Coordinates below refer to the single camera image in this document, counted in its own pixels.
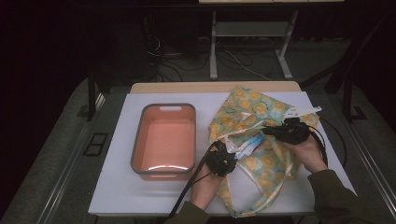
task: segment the gray floor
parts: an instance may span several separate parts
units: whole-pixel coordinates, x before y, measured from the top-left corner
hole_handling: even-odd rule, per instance
[[[242,48],[232,41],[220,41],[219,49],[232,52],[242,63],[249,63],[251,60],[252,64],[247,66],[248,69],[260,75],[241,68],[229,53],[220,51],[218,57],[223,63],[218,61],[218,81],[265,80],[262,76],[271,80],[284,79],[274,54],[275,47],[279,46],[278,40],[260,39]],[[206,40],[202,39],[202,42],[203,46],[207,47]],[[286,59],[293,74],[292,80],[301,82],[332,65],[343,55],[348,44],[347,40],[291,41]],[[178,52],[168,49],[167,54],[169,58],[173,58]],[[171,63],[165,64],[175,67],[183,81],[210,81],[208,63],[205,63],[207,56],[206,52],[198,59],[172,59]],[[203,64],[205,66],[202,69],[186,71],[195,70],[194,68],[199,68]],[[166,66],[159,66],[158,69],[170,79],[179,81],[179,76],[173,69]],[[396,163],[393,162],[396,158],[395,133],[367,101],[362,91],[356,87],[353,91],[352,104],[359,106],[367,119],[356,120],[353,124],[347,123],[340,114],[342,90],[335,95],[327,94],[323,90],[326,80],[327,78],[319,80],[305,91],[313,105],[320,105],[323,108],[318,114],[329,121],[346,141],[346,173],[358,195],[368,202],[377,223],[396,223],[394,212],[390,212],[387,200],[384,200],[386,198],[384,195],[387,193],[383,190],[384,182],[378,182],[378,179],[385,179],[389,184],[388,189],[396,189],[396,179],[393,174],[396,168]],[[93,120],[88,122],[86,118],[78,116],[80,109],[88,102],[86,80],[76,88],[1,223],[93,224],[153,221],[133,217],[95,217],[87,213],[106,157],[106,150],[129,89],[128,86],[114,87],[112,92],[106,95]],[[329,124],[326,122],[322,124],[337,156],[342,161],[345,153],[340,137]],[[99,157],[83,156],[82,152],[94,133],[109,134],[104,152]],[[379,168],[376,172],[371,172],[367,162],[361,158],[362,148],[373,157]],[[318,223],[318,220],[315,217],[305,217],[301,223]]]

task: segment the olive green sleeve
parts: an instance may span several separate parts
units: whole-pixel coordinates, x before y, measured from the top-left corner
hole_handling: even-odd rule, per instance
[[[184,202],[180,212],[164,224],[205,224],[209,220],[209,215],[193,203]]]
[[[315,194],[315,212],[323,224],[375,223],[364,200],[343,186],[333,170],[308,177]]]

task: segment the yellow floral fabric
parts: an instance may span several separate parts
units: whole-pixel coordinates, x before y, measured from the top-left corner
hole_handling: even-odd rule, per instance
[[[209,142],[222,140],[225,136],[238,147],[260,132],[263,126],[278,126],[292,105],[287,105],[270,96],[242,86],[235,87],[210,123]],[[316,127],[318,115],[300,117],[308,126]],[[273,136],[267,135],[253,153],[238,161],[256,183],[262,197],[244,211],[233,209],[231,190],[227,178],[221,183],[218,195],[233,217],[255,216],[270,206],[281,191],[285,178],[294,178],[300,163],[288,148],[278,144]]]

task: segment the orange plastic tub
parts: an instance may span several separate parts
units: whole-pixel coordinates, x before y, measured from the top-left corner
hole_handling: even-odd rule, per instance
[[[147,105],[140,118],[132,169],[147,180],[188,179],[195,164],[195,108]]]

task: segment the table leg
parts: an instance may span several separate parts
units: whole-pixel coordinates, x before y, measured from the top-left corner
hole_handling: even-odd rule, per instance
[[[213,12],[212,18],[212,39],[211,39],[211,50],[210,50],[210,79],[218,79],[218,68],[216,64],[216,11]]]
[[[283,46],[281,49],[276,50],[276,57],[277,57],[277,60],[279,61],[280,68],[282,69],[283,75],[287,79],[293,78],[293,76],[291,75],[289,66],[286,63],[285,53],[286,53],[286,48],[288,47],[288,44],[291,39],[291,34],[294,29],[294,24],[297,20],[297,15],[298,15],[298,10],[293,11],[293,13],[291,15],[290,23],[288,25],[288,28],[286,29],[285,41],[283,42]]]

